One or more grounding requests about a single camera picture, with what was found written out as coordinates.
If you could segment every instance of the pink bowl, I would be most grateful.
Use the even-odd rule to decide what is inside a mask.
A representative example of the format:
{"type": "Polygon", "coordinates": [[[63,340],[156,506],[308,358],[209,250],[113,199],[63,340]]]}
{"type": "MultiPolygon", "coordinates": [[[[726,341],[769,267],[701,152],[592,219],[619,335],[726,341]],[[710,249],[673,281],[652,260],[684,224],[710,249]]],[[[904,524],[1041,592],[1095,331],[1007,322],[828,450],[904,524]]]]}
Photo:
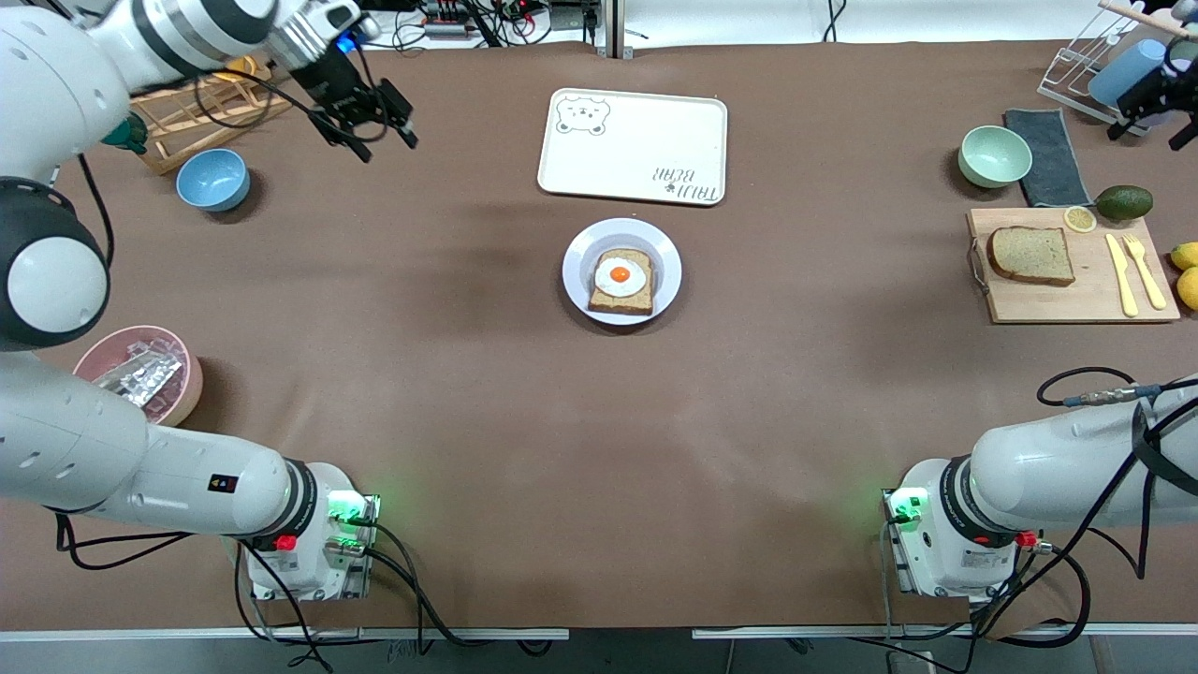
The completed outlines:
{"type": "Polygon", "coordinates": [[[187,350],[179,335],[155,324],[134,324],[117,329],[79,359],[75,365],[75,377],[95,381],[101,375],[144,352],[146,347],[156,352],[173,354],[183,368],[171,377],[161,391],[150,399],[141,412],[151,424],[158,426],[179,426],[200,402],[204,389],[204,374],[200,362],[187,350]]]}

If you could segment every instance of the white plate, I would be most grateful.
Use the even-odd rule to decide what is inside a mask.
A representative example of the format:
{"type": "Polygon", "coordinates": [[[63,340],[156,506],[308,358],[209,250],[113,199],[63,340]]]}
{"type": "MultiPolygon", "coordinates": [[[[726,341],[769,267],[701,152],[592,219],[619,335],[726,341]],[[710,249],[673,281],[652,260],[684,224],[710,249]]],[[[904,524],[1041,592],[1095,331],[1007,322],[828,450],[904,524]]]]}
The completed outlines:
{"type": "Polygon", "coordinates": [[[562,260],[562,283],[574,305],[588,316],[609,324],[636,324],[666,310],[678,295],[682,257],[673,241],[660,229],[641,219],[615,217],[592,224],[570,241],[562,260]],[[599,256],[612,248],[635,248],[653,260],[653,315],[625,315],[587,308],[594,289],[595,265],[599,256]]]}
{"type": "Polygon", "coordinates": [[[557,194],[713,206],[724,199],[727,133],[715,98],[559,89],[537,182],[557,194]]]}

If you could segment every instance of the toast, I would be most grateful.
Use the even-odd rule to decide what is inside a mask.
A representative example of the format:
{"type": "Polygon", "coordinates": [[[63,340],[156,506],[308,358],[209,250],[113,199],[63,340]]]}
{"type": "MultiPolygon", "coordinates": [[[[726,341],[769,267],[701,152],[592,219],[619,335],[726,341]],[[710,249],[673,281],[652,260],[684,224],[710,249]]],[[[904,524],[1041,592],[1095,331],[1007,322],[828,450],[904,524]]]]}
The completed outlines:
{"type": "Polygon", "coordinates": [[[986,242],[990,266],[1003,278],[1022,283],[1069,285],[1076,280],[1061,227],[1000,226],[986,242]]]}
{"type": "Polygon", "coordinates": [[[633,248],[613,248],[599,255],[595,268],[610,257],[623,257],[645,271],[645,287],[628,297],[615,297],[595,286],[591,290],[587,309],[600,312],[618,312],[625,315],[653,315],[653,260],[641,250],[633,248]]]}

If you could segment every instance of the brown table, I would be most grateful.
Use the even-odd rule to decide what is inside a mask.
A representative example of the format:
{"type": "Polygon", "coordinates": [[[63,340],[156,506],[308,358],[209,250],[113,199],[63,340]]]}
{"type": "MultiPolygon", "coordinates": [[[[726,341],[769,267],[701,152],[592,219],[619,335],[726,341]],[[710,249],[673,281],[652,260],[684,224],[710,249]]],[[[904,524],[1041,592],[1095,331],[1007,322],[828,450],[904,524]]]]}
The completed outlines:
{"type": "MultiPolygon", "coordinates": [[[[1005,108],[1053,107],[1035,86],[1054,49],[371,54],[417,107],[415,152],[391,139],[362,164],[292,111],[234,144],[255,189],[216,217],[132,156],[91,152],[117,231],[92,335],[169,326],[205,369],[188,427],[334,462],[382,494],[452,625],[876,624],[879,494],[908,467],[1049,414],[1033,391],[1063,369],[1148,382],[1198,370],[1192,320],[996,326],[973,286],[966,211],[1022,195],[962,184],[954,150],[1005,108]],[[718,96],[726,200],[540,193],[562,86],[718,96]],[[581,227],[633,214],[671,235],[686,278],[660,320],[613,334],[569,305],[559,265],[581,227]]],[[[1069,125],[1093,192],[1143,184],[1158,243],[1194,238],[1198,150],[1169,152],[1168,129],[1109,142],[1100,125],[1069,125]]],[[[61,188],[97,220],[73,168],[61,188]]],[[[87,344],[46,358],[69,368],[87,344]]],[[[238,624],[213,539],[89,575],[54,553],[44,511],[2,511],[4,630],[238,624]]],[[[1094,619],[1194,623],[1196,532],[1154,530],[1143,583],[1114,551],[1083,545],[1094,619]]],[[[410,597],[377,577],[369,600],[311,618],[411,625],[410,597]]],[[[1073,611],[1070,590],[1040,601],[1073,611]]],[[[964,615],[898,605],[903,621],[964,615]]]]}

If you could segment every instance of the gray cloth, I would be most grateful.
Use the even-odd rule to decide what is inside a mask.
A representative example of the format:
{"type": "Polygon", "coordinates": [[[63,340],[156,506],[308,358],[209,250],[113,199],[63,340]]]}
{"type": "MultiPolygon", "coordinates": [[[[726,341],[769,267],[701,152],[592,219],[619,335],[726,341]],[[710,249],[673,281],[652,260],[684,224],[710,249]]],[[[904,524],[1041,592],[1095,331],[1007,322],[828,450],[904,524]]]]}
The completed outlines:
{"type": "Polygon", "coordinates": [[[1003,115],[1006,128],[1031,147],[1031,170],[1019,181],[1029,206],[1090,206],[1094,199],[1082,183],[1077,154],[1065,130],[1065,115],[1055,110],[1012,108],[1003,115]]]}

